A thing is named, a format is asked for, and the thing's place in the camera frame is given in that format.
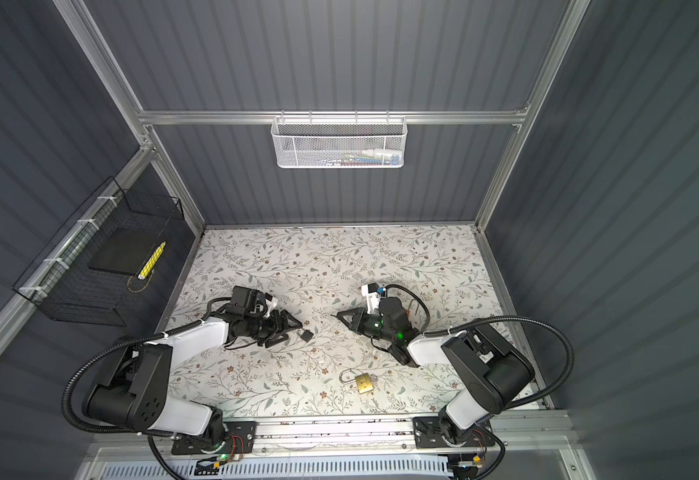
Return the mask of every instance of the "yellow marker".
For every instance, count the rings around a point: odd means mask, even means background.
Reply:
[[[146,265],[144,265],[143,269],[141,269],[141,273],[139,273],[139,280],[146,279],[146,276],[150,274],[150,272],[152,271],[152,268],[157,263],[157,259],[159,259],[160,255],[162,255],[162,250],[164,248],[165,248],[165,242],[162,242],[162,244],[160,244],[160,246],[158,246],[157,249],[155,250],[155,253],[152,254],[149,261],[146,262]]]

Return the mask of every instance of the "wire basket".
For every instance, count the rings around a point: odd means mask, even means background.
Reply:
[[[47,272],[33,285],[24,283],[25,273],[14,290],[56,321],[122,327],[145,319],[157,322],[167,302],[167,295],[163,295],[166,288],[170,294],[170,285],[162,283],[173,277],[167,264],[182,264],[192,245],[192,238],[182,228],[185,221],[181,202],[164,195],[118,190],[90,219],[79,222],[84,226],[61,253],[42,260],[50,262]],[[143,280],[89,267],[118,229],[135,230],[152,240],[152,249],[142,259],[142,265],[150,261],[162,242],[166,243]]]
[[[408,125],[272,121],[272,142],[282,168],[400,168]]]

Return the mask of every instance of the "white mesh basket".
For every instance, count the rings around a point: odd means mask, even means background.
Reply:
[[[404,119],[377,124],[272,122],[282,168],[400,168],[407,136]]]

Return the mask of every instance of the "floral patterned surface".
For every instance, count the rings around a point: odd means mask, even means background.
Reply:
[[[437,412],[463,388],[452,367],[401,366],[335,318],[362,305],[360,287],[372,282],[418,293],[431,311],[430,328],[501,314],[468,226],[208,230],[171,328],[240,285],[272,293],[315,336],[304,342],[291,334],[269,350],[207,350],[172,371],[170,394],[216,405],[229,417]],[[395,295],[406,306],[412,301]],[[416,303],[409,309],[421,325]],[[495,327],[510,338],[506,326]],[[350,368],[344,379],[367,372],[372,392],[360,395],[354,382],[338,380]]]

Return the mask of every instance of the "gold padlock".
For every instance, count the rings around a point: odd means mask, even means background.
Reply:
[[[352,380],[345,381],[342,378],[346,372],[351,372],[352,370],[354,369],[347,369],[339,373],[338,380],[344,384],[352,383]],[[361,373],[360,375],[356,376],[355,383],[357,384],[357,390],[360,393],[366,393],[373,390],[373,381],[371,380],[371,376],[368,373]]]

